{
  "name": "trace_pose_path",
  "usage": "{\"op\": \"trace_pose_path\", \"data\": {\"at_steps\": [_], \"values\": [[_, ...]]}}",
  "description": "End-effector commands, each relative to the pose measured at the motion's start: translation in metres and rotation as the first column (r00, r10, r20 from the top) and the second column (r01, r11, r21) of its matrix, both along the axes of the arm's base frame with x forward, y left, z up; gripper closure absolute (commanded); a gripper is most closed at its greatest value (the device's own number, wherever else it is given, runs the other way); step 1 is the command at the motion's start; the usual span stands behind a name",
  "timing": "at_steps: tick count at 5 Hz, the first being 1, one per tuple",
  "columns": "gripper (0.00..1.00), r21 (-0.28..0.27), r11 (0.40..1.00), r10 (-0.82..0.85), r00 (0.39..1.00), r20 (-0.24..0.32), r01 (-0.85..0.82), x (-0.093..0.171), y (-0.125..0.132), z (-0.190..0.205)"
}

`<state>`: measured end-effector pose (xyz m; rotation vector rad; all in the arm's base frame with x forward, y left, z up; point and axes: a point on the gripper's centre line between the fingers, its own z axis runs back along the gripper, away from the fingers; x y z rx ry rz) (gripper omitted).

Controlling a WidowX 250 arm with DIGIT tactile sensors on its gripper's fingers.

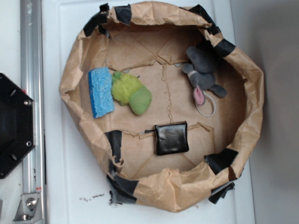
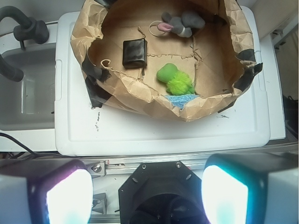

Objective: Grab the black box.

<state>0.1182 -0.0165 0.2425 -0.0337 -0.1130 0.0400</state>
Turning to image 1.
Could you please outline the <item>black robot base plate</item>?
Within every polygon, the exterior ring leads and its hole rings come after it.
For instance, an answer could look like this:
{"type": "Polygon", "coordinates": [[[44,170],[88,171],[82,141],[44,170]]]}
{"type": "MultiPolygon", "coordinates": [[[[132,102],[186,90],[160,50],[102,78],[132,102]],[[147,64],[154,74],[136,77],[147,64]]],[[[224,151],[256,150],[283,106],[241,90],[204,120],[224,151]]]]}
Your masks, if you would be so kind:
{"type": "Polygon", "coordinates": [[[34,101],[0,74],[0,178],[5,179],[35,146],[34,101]]]}

